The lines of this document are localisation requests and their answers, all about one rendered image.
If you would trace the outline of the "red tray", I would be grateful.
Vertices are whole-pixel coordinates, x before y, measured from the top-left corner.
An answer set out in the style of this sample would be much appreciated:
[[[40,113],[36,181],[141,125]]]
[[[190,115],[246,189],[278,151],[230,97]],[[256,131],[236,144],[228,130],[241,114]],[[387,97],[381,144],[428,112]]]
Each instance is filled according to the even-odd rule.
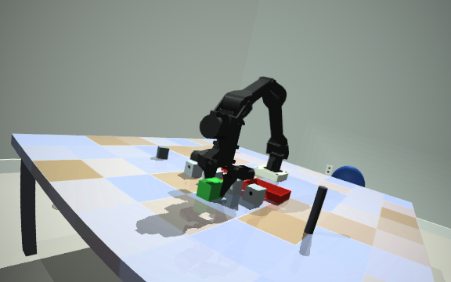
[[[254,178],[244,181],[243,189],[245,190],[246,185],[256,184],[263,188],[266,188],[265,199],[276,202],[277,204],[287,200],[290,198],[291,190],[284,189],[281,186],[273,185],[271,183],[267,183],[266,181]]]

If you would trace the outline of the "black cylinder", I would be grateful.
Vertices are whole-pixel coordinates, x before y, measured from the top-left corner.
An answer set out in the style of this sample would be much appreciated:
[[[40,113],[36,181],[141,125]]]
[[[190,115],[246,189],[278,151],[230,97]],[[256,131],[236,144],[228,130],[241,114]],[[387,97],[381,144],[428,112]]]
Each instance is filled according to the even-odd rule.
[[[319,218],[319,213],[323,207],[323,203],[325,201],[327,195],[328,188],[325,186],[319,186],[315,200],[313,202],[312,210],[310,212],[310,216],[308,217],[308,221],[305,225],[304,232],[307,234],[313,234],[314,229],[316,227],[317,220]]]

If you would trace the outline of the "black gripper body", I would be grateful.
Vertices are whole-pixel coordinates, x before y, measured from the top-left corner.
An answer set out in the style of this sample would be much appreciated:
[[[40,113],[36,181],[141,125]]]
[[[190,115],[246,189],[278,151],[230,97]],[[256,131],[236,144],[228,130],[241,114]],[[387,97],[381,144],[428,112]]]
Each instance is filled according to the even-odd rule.
[[[236,150],[239,149],[240,146],[238,146],[238,142],[228,141],[225,139],[217,139],[213,141],[213,144],[218,145],[218,149],[222,150],[223,148],[227,149],[228,152],[228,161],[226,164],[226,167],[223,168],[227,170],[227,175],[232,176],[236,179],[241,180],[248,180],[248,179],[254,179],[255,171],[253,168],[249,168],[245,165],[233,165],[236,163],[236,160],[234,159]],[[197,153],[201,150],[194,150],[190,154],[190,160],[197,162]]]

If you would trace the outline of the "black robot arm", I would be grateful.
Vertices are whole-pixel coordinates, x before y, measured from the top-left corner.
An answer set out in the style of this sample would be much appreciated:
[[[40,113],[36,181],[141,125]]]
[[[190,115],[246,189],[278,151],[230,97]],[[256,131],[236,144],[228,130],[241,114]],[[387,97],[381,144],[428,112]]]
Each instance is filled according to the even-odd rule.
[[[289,156],[282,122],[282,105],[286,102],[287,92],[274,78],[260,77],[245,89],[227,92],[215,109],[201,120],[200,133],[207,139],[238,142],[241,127],[245,125],[243,119],[253,110],[254,102],[261,97],[269,109],[271,132],[265,152],[270,155],[266,167],[263,168],[272,172],[283,172],[280,170],[282,160]],[[217,144],[211,149],[197,153],[197,164],[206,170],[225,168],[227,161],[227,149],[219,150]]]

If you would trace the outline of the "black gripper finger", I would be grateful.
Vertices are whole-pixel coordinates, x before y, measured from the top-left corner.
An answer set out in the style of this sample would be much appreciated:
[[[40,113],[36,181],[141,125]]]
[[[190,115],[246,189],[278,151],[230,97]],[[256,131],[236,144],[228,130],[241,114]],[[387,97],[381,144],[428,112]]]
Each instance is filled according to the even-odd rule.
[[[206,169],[204,169],[204,167],[202,167],[200,165],[198,165],[198,166],[201,167],[201,169],[203,170],[205,179],[212,179],[212,178],[215,177],[215,174],[217,172],[217,168],[213,168],[211,170],[206,170]]]
[[[222,188],[220,190],[220,197],[223,197],[227,190],[233,185],[233,183],[237,180],[236,178],[233,178],[232,176],[229,176],[227,174],[222,175],[223,182],[222,182]]]

